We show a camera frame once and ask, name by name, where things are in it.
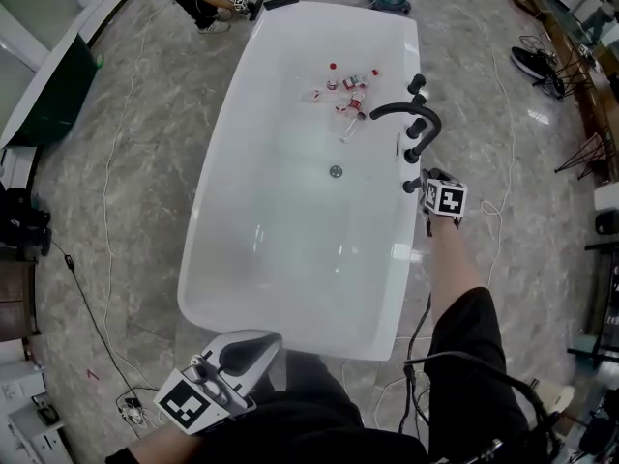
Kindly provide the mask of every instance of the wooden cabinet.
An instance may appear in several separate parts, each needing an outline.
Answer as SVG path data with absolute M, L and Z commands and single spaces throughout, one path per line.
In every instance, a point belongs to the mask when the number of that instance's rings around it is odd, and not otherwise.
M 0 342 L 36 331 L 34 297 L 35 264 L 0 261 Z

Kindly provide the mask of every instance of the faucet handle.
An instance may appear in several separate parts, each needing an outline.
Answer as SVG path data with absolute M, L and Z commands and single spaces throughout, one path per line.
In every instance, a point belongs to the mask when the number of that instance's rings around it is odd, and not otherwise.
M 423 77 L 420 73 L 416 73 L 413 80 L 406 88 L 411 95 L 417 95 L 419 90 L 426 86 L 426 78 Z
M 422 186 L 422 180 L 421 178 L 417 178 L 414 181 L 406 181 L 404 184 L 402 184 L 402 188 L 404 189 L 404 192 L 408 193 L 408 194 L 412 194 L 413 192 L 415 192 L 416 188 L 420 188 Z
M 413 125 L 406 130 L 406 135 L 411 139 L 417 139 L 427 127 L 427 122 L 422 117 L 415 119 Z
M 417 95 L 415 95 L 413 97 L 413 100 L 411 101 L 411 103 L 419 105 L 419 106 L 424 106 L 426 102 L 427 102 L 426 97 L 422 95 L 421 93 L 417 93 Z
M 419 161 L 419 155 L 415 153 L 415 148 L 406 150 L 404 152 L 404 159 L 410 164 L 417 163 Z

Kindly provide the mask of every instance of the black sleeve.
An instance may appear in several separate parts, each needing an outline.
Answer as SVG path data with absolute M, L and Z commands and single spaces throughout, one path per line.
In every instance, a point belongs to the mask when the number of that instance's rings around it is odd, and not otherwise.
M 137 464 L 133 454 L 129 452 L 129 449 L 118 450 L 114 455 L 110 455 L 105 464 Z
M 439 319 L 430 353 L 463 351 L 505 372 L 496 311 L 487 289 L 463 294 Z M 427 362 L 429 457 L 463 459 L 489 446 L 510 442 L 527 430 L 512 388 L 479 372 L 470 362 L 444 358 Z

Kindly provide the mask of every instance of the shoe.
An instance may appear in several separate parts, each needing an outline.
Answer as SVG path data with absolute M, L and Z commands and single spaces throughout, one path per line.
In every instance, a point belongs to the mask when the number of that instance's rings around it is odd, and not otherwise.
M 232 18 L 232 12 L 229 11 L 228 9 L 223 9 L 222 11 L 219 11 L 217 14 L 217 17 L 215 17 L 216 20 L 218 20 L 219 22 L 226 22 L 227 20 L 230 20 Z
M 51 229 L 47 228 L 41 236 L 41 256 L 45 257 L 49 254 L 51 248 Z
M 197 32 L 203 35 L 217 35 L 225 33 L 228 29 L 230 29 L 230 24 L 216 20 L 209 27 L 198 28 Z

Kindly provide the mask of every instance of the bathtub drain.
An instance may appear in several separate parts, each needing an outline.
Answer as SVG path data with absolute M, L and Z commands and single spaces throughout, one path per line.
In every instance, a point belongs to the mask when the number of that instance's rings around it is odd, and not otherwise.
M 343 173 L 344 171 L 341 169 L 339 165 L 333 165 L 329 169 L 329 175 L 331 175 L 331 177 L 333 177 L 334 179 L 339 179 Z

